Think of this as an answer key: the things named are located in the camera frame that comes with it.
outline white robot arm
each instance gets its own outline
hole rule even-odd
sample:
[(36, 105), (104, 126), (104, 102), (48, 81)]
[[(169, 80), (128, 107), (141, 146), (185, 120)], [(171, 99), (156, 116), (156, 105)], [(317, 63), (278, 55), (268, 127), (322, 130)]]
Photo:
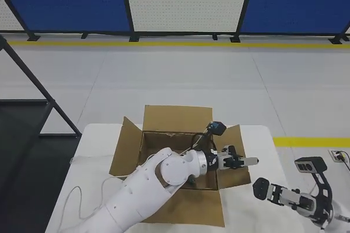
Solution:
[(161, 149), (138, 166), (96, 214), (81, 225), (62, 232), (125, 232), (157, 212), (188, 177), (197, 178), (208, 171), (238, 169), (257, 163), (257, 158), (238, 156), (233, 146), (226, 146), (221, 152), (186, 150), (181, 154), (170, 148)]
[(254, 196), (279, 206), (291, 207), (326, 233), (350, 233), (350, 211), (333, 200), (331, 187), (323, 174), (327, 170), (324, 160), (321, 157), (303, 157), (297, 159), (295, 164), (299, 172), (312, 174), (319, 189), (317, 196), (270, 184), (264, 178), (258, 178), (254, 183)]

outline black camera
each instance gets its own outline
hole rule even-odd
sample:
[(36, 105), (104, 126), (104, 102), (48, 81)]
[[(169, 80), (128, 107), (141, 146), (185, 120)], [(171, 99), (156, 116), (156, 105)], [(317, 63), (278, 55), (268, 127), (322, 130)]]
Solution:
[(322, 157), (303, 157), (294, 161), (301, 173), (319, 174), (327, 170), (327, 165)]

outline cardboard box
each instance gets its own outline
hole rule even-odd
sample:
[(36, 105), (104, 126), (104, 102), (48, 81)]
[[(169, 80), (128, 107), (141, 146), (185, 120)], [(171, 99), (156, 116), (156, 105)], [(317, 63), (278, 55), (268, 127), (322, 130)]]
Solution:
[[(142, 130), (124, 117), (109, 173), (116, 176), (130, 174), (150, 154), (165, 147), (182, 152), (190, 146), (192, 135), (202, 133), (212, 120), (212, 108), (146, 105)], [(236, 152), (245, 157), (239, 125), (213, 139), (218, 151), (225, 145), (234, 145)], [(186, 183), (144, 222), (224, 227), (219, 190), (250, 182), (247, 168), (209, 172), (197, 178), (195, 185)]]

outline table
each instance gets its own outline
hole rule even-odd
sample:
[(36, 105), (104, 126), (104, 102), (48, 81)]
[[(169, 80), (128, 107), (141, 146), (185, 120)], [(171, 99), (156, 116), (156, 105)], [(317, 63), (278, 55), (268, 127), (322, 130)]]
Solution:
[[(57, 231), (62, 208), (71, 189), (79, 185), (83, 192), (81, 215), (88, 216), (99, 205), (101, 184), (109, 177), (109, 168), (120, 134), (120, 124), (90, 124), (83, 133), (73, 163), (66, 176), (46, 232)], [(270, 131), (265, 126), (241, 126), (241, 135), (247, 157), (258, 157), (259, 164), (249, 167), (251, 180), (259, 177), (271, 183), (287, 186)], [(122, 181), (109, 179), (103, 188), (104, 202), (118, 190)], [(304, 233), (301, 216), (288, 207), (258, 200), (253, 195), (252, 183), (220, 191), (225, 228), (192, 224), (139, 223), (127, 232), (264, 232)], [(80, 194), (74, 191), (65, 208), (61, 229), (76, 225)]]

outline white floor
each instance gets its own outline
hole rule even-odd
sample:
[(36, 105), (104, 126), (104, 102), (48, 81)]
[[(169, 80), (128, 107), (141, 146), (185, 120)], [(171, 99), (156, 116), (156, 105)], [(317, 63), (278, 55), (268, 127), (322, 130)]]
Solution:
[[(141, 123), (144, 105), (213, 107), (228, 125), (265, 125), (273, 136), (350, 137), (350, 50), (197, 47), (15, 47), (80, 130), (89, 123)], [(0, 53), (0, 98), (40, 98)], [(52, 114), (43, 132), (70, 132)], [(350, 154), (350, 149), (343, 148)], [(278, 148), (290, 188), (310, 175), (293, 160), (322, 156), (334, 197), (350, 208), (350, 176), (328, 148)], [(309, 230), (316, 232), (308, 224)]]

